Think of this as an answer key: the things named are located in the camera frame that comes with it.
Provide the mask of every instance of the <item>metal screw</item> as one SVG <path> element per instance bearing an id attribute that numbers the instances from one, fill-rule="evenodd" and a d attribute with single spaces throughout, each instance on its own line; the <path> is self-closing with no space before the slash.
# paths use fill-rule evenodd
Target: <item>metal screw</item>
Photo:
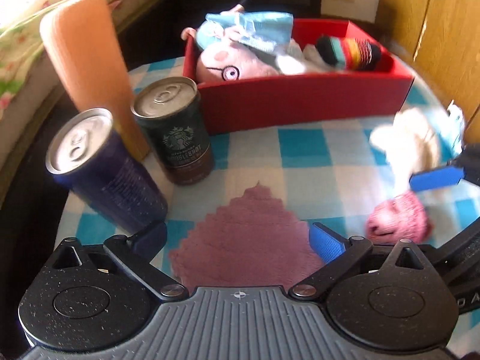
<path id="1" fill-rule="evenodd" d="M 184 287 L 180 284 L 169 284 L 168 286 L 163 287 L 160 292 L 162 295 L 168 297 L 176 297 L 183 294 Z"/>
<path id="2" fill-rule="evenodd" d="M 294 286 L 293 288 L 293 293 L 301 297 L 313 296 L 316 292 L 317 289 L 310 284 L 299 284 L 298 286 Z"/>

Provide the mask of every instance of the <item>can lid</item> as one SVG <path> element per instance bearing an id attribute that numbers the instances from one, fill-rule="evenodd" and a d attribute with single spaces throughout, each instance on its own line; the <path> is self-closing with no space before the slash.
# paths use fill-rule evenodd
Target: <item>can lid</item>
<path id="1" fill-rule="evenodd" d="M 76 115 L 53 138 L 46 153 L 46 168 L 53 174 L 78 168 L 105 143 L 112 128 L 112 114 L 104 108 Z"/>
<path id="2" fill-rule="evenodd" d="M 167 77 L 138 93 L 131 109 L 139 117 L 161 119 L 188 107 L 196 95 L 195 81 L 187 77 Z"/>

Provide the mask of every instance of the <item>can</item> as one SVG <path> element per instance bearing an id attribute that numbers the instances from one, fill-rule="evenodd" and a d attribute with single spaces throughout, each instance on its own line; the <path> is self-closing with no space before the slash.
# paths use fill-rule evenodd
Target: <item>can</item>
<path id="1" fill-rule="evenodd" d="M 55 181 L 129 233 L 165 220 L 165 197 L 129 154 L 104 108 L 67 122 L 50 143 L 45 163 Z"/>
<path id="2" fill-rule="evenodd" d="M 204 179 L 214 166 L 200 101 L 193 80 L 168 77 L 148 85 L 131 105 L 166 176 L 178 185 Z"/>

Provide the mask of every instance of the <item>plush toy eye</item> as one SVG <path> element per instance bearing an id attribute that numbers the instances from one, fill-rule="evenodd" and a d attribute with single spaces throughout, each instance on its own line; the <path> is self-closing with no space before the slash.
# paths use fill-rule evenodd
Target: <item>plush toy eye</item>
<path id="1" fill-rule="evenodd" d="M 240 77 L 240 71 L 236 66 L 227 66 L 222 70 L 222 78 L 225 81 L 238 80 Z"/>

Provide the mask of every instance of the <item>checkered tablecloth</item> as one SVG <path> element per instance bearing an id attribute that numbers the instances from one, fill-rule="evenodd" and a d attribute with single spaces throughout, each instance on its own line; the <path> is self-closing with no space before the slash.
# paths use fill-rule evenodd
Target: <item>checkered tablecloth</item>
<path id="1" fill-rule="evenodd" d="M 137 92 L 161 78 L 182 75 L 182 64 L 183 58 L 178 58 L 144 65 L 130 72 L 131 84 Z M 419 107 L 437 130 L 445 123 L 445 110 L 418 77 L 406 105 Z M 331 120 L 216 135 L 211 137 L 214 171 L 188 187 L 169 183 L 149 155 L 145 166 L 169 202 L 169 240 L 152 264 L 170 274 L 165 256 L 188 230 L 259 181 L 299 219 L 320 221 L 345 237 L 363 234 L 374 207 L 394 196 L 394 178 L 385 156 L 368 143 L 373 128 L 392 120 L 393 116 Z M 447 147 L 443 142 L 443 161 L 450 158 Z M 435 225 L 429 240 L 435 246 L 479 216 L 480 188 L 464 181 L 421 193 L 420 198 Z M 97 244 L 122 233 L 71 193 L 57 243 L 75 236 L 83 244 Z M 480 310 L 460 317 L 449 347 L 459 355 L 480 351 Z"/>

